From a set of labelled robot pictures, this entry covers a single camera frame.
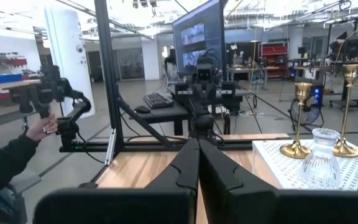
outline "black jacket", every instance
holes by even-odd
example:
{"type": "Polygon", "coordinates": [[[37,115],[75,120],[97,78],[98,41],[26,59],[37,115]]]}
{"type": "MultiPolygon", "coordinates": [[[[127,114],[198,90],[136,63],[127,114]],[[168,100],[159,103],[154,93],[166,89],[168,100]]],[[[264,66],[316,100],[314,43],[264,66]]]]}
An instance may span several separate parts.
{"type": "Polygon", "coordinates": [[[34,156],[37,146],[37,142],[23,134],[0,148],[0,190],[5,188],[15,175],[23,172],[34,156]]]}

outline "white pegboard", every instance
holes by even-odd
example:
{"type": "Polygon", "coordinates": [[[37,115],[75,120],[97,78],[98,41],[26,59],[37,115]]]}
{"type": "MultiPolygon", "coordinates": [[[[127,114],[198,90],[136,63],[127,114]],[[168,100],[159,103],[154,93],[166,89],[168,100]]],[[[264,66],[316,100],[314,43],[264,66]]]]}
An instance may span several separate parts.
{"type": "MultiPolygon", "coordinates": [[[[298,171],[302,165],[303,159],[293,159],[284,156],[280,152],[280,147],[284,144],[290,144],[293,140],[273,140],[273,141],[253,141],[252,147],[254,153],[259,153],[264,162],[269,166],[273,176],[277,179],[283,189],[309,189],[309,187],[300,180],[298,171]]],[[[301,144],[313,149],[312,139],[301,140],[301,144]]],[[[339,168],[341,169],[342,182],[341,190],[357,190],[358,185],[358,157],[343,158],[336,157],[339,168]]]]}

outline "fan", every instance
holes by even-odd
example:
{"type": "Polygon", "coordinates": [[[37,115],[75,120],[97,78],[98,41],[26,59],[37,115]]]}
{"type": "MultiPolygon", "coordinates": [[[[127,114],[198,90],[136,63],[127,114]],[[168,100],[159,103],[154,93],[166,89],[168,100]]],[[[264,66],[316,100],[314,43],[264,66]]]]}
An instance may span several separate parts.
{"type": "MultiPolygon", "coordinates": [[[[305,105],[302,107],[302,114],[301,114],[301,125],[310,125],[310,126],[316,126],[316,127],[323,127],[324,125],[324,118],[323,114],[321,113],[321,107],[315,103],[316,98],[314,96],[310,96],[306,101],[305,105]],[[321,125],[315,125],[313,124],[318,117],[321,116],[322,123],[321,125]]],[[[288,110],[291,122],[292,122],[292,130],[295,131],[295,124],[298,121],[298,106],[299,101],[297,99],[294,99],[291,103],[291,107],[288,110]]]]}

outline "glass wall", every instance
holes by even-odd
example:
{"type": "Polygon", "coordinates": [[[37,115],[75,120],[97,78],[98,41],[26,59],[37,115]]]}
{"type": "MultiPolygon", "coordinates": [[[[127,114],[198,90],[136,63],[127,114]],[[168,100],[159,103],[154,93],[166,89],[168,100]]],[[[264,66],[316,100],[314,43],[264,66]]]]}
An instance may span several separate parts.
{"type": "Polygon", "coordinates": [[[117,50],[121,80],[144,79],[141,48],[117,50]]]}

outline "gray floor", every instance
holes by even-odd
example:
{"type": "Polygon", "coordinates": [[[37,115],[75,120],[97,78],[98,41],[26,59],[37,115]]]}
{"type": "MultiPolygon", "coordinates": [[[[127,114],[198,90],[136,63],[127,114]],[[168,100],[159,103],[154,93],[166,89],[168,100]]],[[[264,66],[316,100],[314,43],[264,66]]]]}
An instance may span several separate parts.
{"type": "MultiPolygon", "coordinates": [[[[241,83],[241,85],[248,87],[248,83],[241,83]]],[[[143,104],[142,96],[145,93],[151,93],[161,89],[162,83],[159,81],[126,81],[119,83],[119,91],[123,98],[131,106],[143,104]]],[[[294,131],[291,128],[290,120],[284,115],[288,114],[287,109],[290,107],[290,100],[293,99],[293,83],[272,81],[268,83],[269,91],[260,91],[258,96],[276,107],[272,108],[261,100],[258,100],[258,107],[254,109],[255,112],[261,112],[264,116],[258,117],[263,133],[288,133],[293,136],[294,131]]],[[[335,83],[335,90],[341,91],[342,84],[335,83]]],[[[352,96],[356,96],[356,91],[352,92],[352,96]]],[[[104,85],[97,83],[93,85],[94,101],[96,107],[96,114],[90,118],[82,119],[78,122],[81,128],[81,133],[85,139],[91,137],[104,138],[109,135],[109,111],[106,101],[106,92],[104,85]]],[[[340,107],[328,107],[328,100],[338,99],[340,96],[324,96],[323,115],[325,118],[325,128],[335,129],[339,131],[342,124],[343,111],[340,107]]],[[[249,111],[249,106],[244,100],[241,104],[242,109],[249,111]]],[[[58,105],[53,105],[53,110],[59,114],[58,105]]],[[[148,134],[135,121],[128,120],[124,115],[128,124],[132,126],[140,134],[148,134]]],[[[38,118],[38,115],[32,115],[29,120],[33,121],[38,118]]],[[[236,127],[236,134],[257,134],[260,133],[254,117],[238,116],[237,119],[231,119],[232,133],[236,127]]],[[[223,123],[218,121],[218,124],[223,128],[223,123]]],[[[12,138],[17,137],[21,133],[21,120],[13,121],[7,124],[0,125],[0,146],[6,145],[12,138]]],[[[124,123],[124,136],[134,136],[124,123]]],[[[153,124],[159,133],[165,135],[173,135],[172,123],[153,124]]],[[[187,123],[183,122],[184,130],[187,129],[187,123]]],[[[349,119],[347,131],[358,132],[358,109],[351,109],[349,112],[349,119]]],[[[312,138],[308,130],[302,128],[302,138],[312,138]]],[[[358,134],[347,134],[346,138],[353,144],[358,146],[358,134]]],[[[38,174],[41,174],[42,181],[24,194],[27,205],[27,213],[29,218],[32,217],[36,203],[47,193],[60,189],[63,187],[76,187],[83,182],[92,179],[102,167],[86,154],[63,154],[59,153],[60,138],[58,136],[50,136],[44,139],[36,155],[28,164],[28,168],[32,169],[38,174]]],[[[97,158],[103,158],[104,154],[95,154],[97,158]]]]}

